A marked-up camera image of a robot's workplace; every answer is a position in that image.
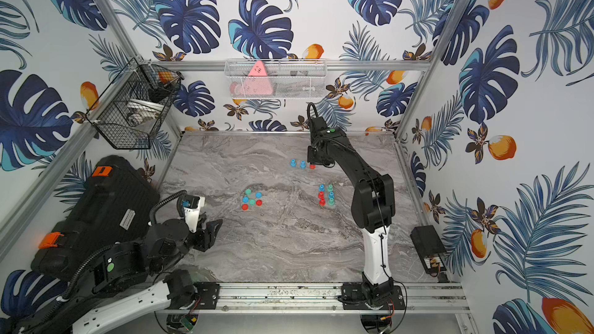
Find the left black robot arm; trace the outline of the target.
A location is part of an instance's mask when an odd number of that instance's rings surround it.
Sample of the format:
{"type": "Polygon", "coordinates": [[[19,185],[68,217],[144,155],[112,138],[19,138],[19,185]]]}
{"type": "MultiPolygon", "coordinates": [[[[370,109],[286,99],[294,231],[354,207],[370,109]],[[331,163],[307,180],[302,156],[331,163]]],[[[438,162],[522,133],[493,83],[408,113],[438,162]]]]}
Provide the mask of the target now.
{"type": "Polygon", "coordinates": [[[4,291],[3,333],[71,333],[74,324],[100,304],[154,278],[145,303],[171,308],[197,302],[196,287],[187,270],[176,264],[191,250],[208,251],[223,224],[202,213],[205,199],[180,190],[159,201],[148,212],[144,238],[116,243],[93,252],[66,283],[45,287],[42,278],[22,282],[23,296],[4,291]]]}

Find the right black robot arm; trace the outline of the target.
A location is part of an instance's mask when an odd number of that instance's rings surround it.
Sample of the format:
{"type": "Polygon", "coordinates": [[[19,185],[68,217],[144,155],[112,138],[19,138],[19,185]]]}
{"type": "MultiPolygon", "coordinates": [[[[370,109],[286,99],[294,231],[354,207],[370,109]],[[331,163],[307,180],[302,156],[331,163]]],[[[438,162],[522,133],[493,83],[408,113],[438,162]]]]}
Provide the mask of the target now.
{"type": "Polygon", "coordinates": [[[407,307],[405,286],[397,285],[388,263],[388,234],[395,215],[394,181],[367,164],[340,128],[331,128],[308,103],[310,144],[307,162],[332,168],[338,165],[354,188],[351,215],[363,236],[364,270],[356,295],[343,293],[344,306],[391,310],[407,307]]]}

